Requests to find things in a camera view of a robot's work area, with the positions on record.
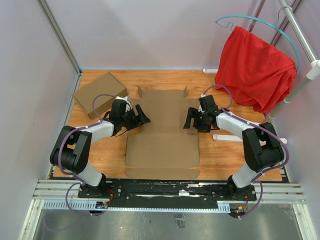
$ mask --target wooden platform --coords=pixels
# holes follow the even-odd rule
[[[139,98],[137,87],[142,89],[157,90],[183,90],[188,89],[189,98],[199,98],[201,93],[215,83],[214,75],[205,75],[202,71],[192,70],[86,70],[79,88],[110,72],[128,89],[132,98]],[[226,93],[210,90],[207,94],[214,96],[219,107],[229,104],[229,96]],[[254,112],[252,107],[240,106],[236,103],[230,108],[238,116],[250,121],[260,123],[264,117],[261,113]],[[72,109],[69,125],[78,127],[96,122],[91,120],[81,107],[75,103]],[[213,140],[215,134],[230,134],[224,130],[211,133],[199,133],[200,170],[198,179],[226,180],[230,175],[240,169],[244,163],[242,143],[218,142]],[[89,162],[98,171],[104,173],[107,178],[127,178],[125,169],[127,136],[102,139],[91,145]],[[59,168],[54,171],[54,176],[62,176]],[[279,169],[268,172],[261,180],[280,181]]]

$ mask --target gray floor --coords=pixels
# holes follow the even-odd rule
[[[125,211],[83,217],[68,210],[45,210],[34,240],[302,239],[289,204],[261,204],[242,220],[235,220],[225,213],[185,213],[184,222],[180,217],[169,212]]]

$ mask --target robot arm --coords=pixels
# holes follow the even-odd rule
[[[130,131],[143,124],[150,123],[150,119],[144,114],[140,105],[137,104],[135,108],[137,115],[129,104],[127,97],[116,97],[112,103],[111,111],[104,115],[102,121],[98,121],[91,127],[73,132],[62,146],[67,135],[75,130],[75,127],[64,126],[50,155],[51,164],[59,166],[59,151],[60,148],[63,148],[61,154],[62,168],[70,171],[87,185],[105,192],[104,180],[106,176],[94,169],[88,162],[90,146],[100,139],[115,136],[121,131],[122,127]]]
[[[232,112],[219,109],[212,95],[202,95],[199,102],[198,109],[193,107],[188,109],[185,129],[190,128],[191,120],[194,119],[193,126],[198,129],[198,132],[209,133],[212,127],[213,130],[224,129],[243,141],[245,163],[238,172],[229,177],[227,183],[232,196],[237,192],[242,192],[262,171],[285,158],[281,144],[277,140],[248,124],[252,122],[232,117],[234,115]],[[276,135],[271,123],[253,123]],[[265,145],[261,146],[260,141],[265,142]]]

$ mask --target red towel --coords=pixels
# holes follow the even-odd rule
[[[223,47],[215,83],[226,86],[238,104],[268,114],[290,93],[296,73],[292,59],[236,26]]]

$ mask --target clothes hanger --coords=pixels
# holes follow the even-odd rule
[[[263,20],[263,19],[261,19],[261,18],[255,17],[255,16],[242,15],[242,14],[231,14],[231,15],[222,16],[222,17],[218,18],[218,19],[215,21],[216,24],[218,24],[218,25],[220,25],[220,26],[222,26],[222,27],[224,27],[224,28],[228,28],[228,27],[231,25],[231,27],[230,27],[230,30],[231,30],[231,31],[234,30],[234,23],[233,23],[232,21],[228,22],[227,25],[222,25],[221,23],[219,23],[219,21],[220,21],[221,19],[226,19],[226,18],[245,18],[245,19],[252,19],[252,20],[261,22],[261,23],[263,23],[263,24],[266,24],[266,25],[268,25],[269,27],[271,27],[271,28],[277,30],[279,33],[281,33],[281,34],[288,40],[288,42],[291,44],[291,46],[292,46],[292,48],[293,48],[293,50],[294,50],[294,52],[295,52],[296,58],[297,58],[297,60],[298,60],[298,67],[297,67],[297,69],[296,69],[296,73],[299,73],[300,67],[301,67],[300,54],[299,54],[299,52],[298,52],[298,49],[297,49],[296,45],[295,45],[295,44],[293,43],[293,41],[291,40],[291,38],[290,38],[285,32],[283,32],[280,28],[278,28],[278,27],[275,26],[275,24],[278,22],[278,20],[275,22],[275,24],[272,24],[272,23],[270,23],[270,22],[267,22],[267,21],[265,21],[265,20]]]

